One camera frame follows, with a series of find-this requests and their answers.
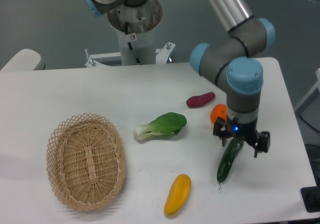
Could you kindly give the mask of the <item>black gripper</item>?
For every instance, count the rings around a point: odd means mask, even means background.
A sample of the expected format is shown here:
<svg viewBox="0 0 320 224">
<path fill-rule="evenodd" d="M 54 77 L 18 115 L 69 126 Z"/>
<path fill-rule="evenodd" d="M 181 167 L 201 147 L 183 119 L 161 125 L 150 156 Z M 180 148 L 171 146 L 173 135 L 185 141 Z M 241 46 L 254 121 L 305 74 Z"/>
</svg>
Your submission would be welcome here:
<svg viewBox="0 0 320 224">
<path fill-rule="evenodd" d="M 218 118 L 213 126 L 213 135 L 217 136 L 222 141 L 222 146 L 225 146 L 229 138 L 237 138 L 243 140 L 248 145 L 254 148 L 254 158 L 257 158 L 258 153 L 268 153 L 271 139 L 268 131 L 257 131 L 258 116 L 255 115 L 253 120 L 240 120 L 238 117 L 227 120 Z"/>
</svg>

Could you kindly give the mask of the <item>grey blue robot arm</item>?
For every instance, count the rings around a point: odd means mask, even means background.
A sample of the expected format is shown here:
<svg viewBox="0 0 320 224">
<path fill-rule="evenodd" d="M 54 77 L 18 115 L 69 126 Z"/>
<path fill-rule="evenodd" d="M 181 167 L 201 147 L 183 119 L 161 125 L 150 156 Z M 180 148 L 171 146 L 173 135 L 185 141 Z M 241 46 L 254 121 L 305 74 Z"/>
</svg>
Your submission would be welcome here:
<svg viewBox="0 0 320 224">
<path fill-rule="evenodd" d="M 156 63 L 156 49 L 149 41 L 160 23 L 162 8 L 157 0 L 83 0 L 94 16 L 107 15 L 121 33 L 123 65 Z M 270 133 L 257 131 L 258 109 L 264 83 L 263 67 L 254 56 L 276 38 L 267 19 L 257 19 L 244 0 L 209 0 L 229 35 L 221 46 L 197 45 L 189 64 L 202 77 L 226 93 L 227 118 L 214 123 L 213 134 L 223 143 L 235 137 L 255 153 L 268 152 Z"/>
</svg>

